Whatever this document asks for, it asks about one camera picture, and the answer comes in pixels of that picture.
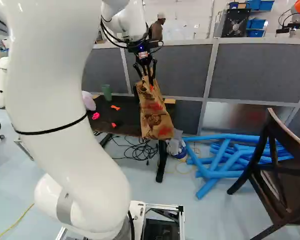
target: person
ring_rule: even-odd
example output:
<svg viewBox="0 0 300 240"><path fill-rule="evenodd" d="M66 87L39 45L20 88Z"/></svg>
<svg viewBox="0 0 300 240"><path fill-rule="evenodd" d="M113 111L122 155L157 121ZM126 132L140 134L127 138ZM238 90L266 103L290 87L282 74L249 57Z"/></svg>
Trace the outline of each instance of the person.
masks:
<svg viewBox="0 0 300 240"><path fill-rule="evenodd" d="M163 40L163 35L162 35L162 31L163 31L163 28L162 26L164 25L165 23L165 15L164 13L159 13L158 14L158 20L151 25L150 27L150 33L149 33L149 38L151 40Z"/></svg>

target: chair backrest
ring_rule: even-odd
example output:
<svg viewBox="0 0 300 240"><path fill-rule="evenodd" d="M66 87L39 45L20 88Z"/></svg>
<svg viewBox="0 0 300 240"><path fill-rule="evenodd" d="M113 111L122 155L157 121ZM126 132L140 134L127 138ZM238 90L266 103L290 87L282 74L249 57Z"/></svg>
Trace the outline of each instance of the chair backrest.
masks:
<svg viewBox="0 0 300 240"><path fill-rule="evenodd" d="M300 160L300 138L291 132L276 116L273 109L268 108L268 132L295 158Z"/></svg>

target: box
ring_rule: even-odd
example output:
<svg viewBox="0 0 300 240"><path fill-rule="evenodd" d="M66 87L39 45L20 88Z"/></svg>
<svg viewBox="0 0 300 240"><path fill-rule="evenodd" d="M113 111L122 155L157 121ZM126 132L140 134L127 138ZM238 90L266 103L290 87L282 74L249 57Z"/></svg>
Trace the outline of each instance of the box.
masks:
<svg viewBox="0 0 300 240"><path fill-rule="evenodd" d="M246 28L247 29L251 28L251 24L252 24L252 19L249 19L248 22L246 23Z"/></svg>
<svg viewBox="0 0 300 240"><path fill-rule="evenodd" d="M251 10L259 10L260 7L260 0L249 0L249 1L245 1L246 3L248 3L246 5L247 9L251 9Z"/></svg>
<svg viewBox="0 0 300 240"><path fill-rule="evenodd" d="M252 19L250 29L262 29L264 27L264 19Z"/></svg>
<svg viewBox="0 0 300 240"><path fill-rule="evenodd" d="M233 2L229 2L229 7L230 7L230 9L237 9L238 8L238 6L239 6L239 2L235 2L235 1L233 1Z"/></svg>
<svg viewBox="0 0 300 240"><path fill-rule="evenodd" d="M271 11L274 1L261 1L260 2L260 11Z"/></svg>
<svg viewBox="0 0 300 240"><path fill-rule="evenodd" d="M248 37L250 37L250 38L252 38L252 37L253 38L255 38L255 37L261 38L261 37L263 37L264 30L247 30L246 32L247 32Z"/></svg>

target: cubicle partition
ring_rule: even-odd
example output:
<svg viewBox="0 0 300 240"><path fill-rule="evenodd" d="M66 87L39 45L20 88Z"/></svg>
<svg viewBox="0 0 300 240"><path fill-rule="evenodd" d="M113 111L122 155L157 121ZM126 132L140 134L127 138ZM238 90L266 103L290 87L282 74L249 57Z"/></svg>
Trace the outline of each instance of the cubicle partition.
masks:
<svg viewBox="0 0 300 240"><path fill-rule="evenodd" d="M184 133L202 130L258 134L267 107L300 136L300 39L220 38L166 42L154 54L164 97L177 99L174 125ZM110 44L92 50L83 90L132 96L139 77L135 56Z"/></svg>

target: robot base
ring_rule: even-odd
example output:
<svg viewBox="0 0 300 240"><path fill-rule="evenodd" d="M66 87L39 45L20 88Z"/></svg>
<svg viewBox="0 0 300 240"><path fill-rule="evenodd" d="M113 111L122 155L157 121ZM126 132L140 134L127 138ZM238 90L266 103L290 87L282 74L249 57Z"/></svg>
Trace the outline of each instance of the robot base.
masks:
<svg viewBox="0 0 300 240"><path fill-rule="evenodd" d="M135 240L185 240L183 206L131 201L130 212L134 219ZM61 228L55 240L88 240L86 237L67 237L67 231L67 228Z"/></svg>

